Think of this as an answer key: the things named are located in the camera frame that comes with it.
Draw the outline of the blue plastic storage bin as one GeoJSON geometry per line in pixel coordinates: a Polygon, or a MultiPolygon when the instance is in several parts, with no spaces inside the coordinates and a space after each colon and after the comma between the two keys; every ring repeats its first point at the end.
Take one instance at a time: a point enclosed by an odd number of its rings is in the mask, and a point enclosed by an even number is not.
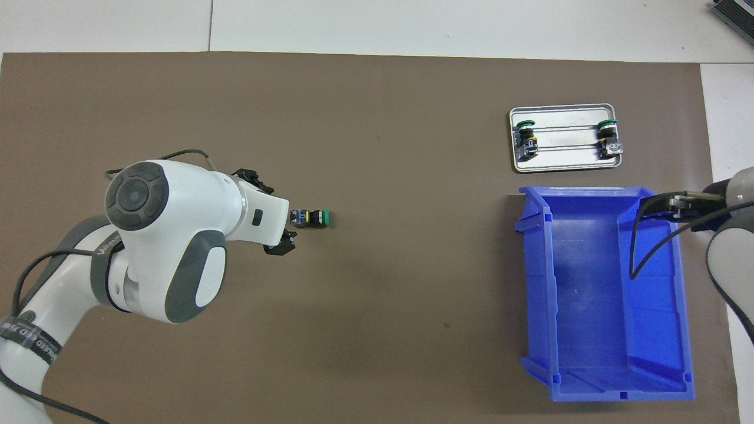
{"type": "Polygon", "coordinates": [[[679,240],[629,275],[644,187],[523,186],[526,373],[554,402],[695,398],[679,240]]]}

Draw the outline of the grey ribbed device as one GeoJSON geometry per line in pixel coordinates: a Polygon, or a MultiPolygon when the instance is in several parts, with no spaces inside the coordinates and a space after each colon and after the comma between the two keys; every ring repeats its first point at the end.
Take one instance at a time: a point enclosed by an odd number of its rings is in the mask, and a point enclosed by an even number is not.
{"type": "Polygon", "coordinates": [[[754,0],[713,0],[714,16],[754,46],[754,0]]]}

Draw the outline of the brown table mat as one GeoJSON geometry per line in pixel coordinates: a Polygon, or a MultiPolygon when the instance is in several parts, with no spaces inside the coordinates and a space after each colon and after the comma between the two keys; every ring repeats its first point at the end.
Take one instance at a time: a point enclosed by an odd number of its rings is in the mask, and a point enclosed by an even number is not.
{"type": "Polygon", "coordinates": [[[104,212],[104,171],[184,148],[332,210],[284,257],[233,243],[181,325],[97,307],[46,396],[120,424],[739,424],[706,236],[682,236],[696,397],[555,403],[527,352],[521,186],[713,182],[699,65],[242,53],[5,54],[0,319],[104,212]],[[519,173],[514,107],[611,104],[618,167],[519,173]]]}

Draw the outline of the grey metal tray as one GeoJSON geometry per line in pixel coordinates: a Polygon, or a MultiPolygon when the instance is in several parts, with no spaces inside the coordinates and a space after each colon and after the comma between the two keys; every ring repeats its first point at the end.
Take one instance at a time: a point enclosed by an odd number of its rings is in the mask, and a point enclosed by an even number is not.
{"type": "Polygon", "coordinates": [[[623,162],[624,153],[617,158],[601,160],[596,147],[596,124],[606,119],[617,120],[611,104],[514,107],[508,119],[512,168],[519,173],[591,171],[618,167],[623,162]],[[530,161],[517,161],[518,135],[515,126],[527,119],[535,121],[538,155],[530,161]]]}

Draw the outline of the green push button switch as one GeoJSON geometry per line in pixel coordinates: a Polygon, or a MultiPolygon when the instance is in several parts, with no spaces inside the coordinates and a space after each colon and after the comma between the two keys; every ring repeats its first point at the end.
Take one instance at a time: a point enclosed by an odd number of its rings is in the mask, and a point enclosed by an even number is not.
{"type": "Polygon", "coordinates": [[[518,135],[516,145],[517,161],[530,161],[538,155],[538,139],[534,131],[535,121],[527,119],[516,124],[518,135]]]}
{"type": "Polygon", "coordinates": [[[290,223],[297,228],[328,228],[330,210],[291,209],[290,223]]]}
{"type": "Polygon", "coordinates": [[[617,158],[624,153],[624,146],[617,132],[616,119],[606,119],[596,124],[596,137],[596,147],[601,160],[617,158]]]}

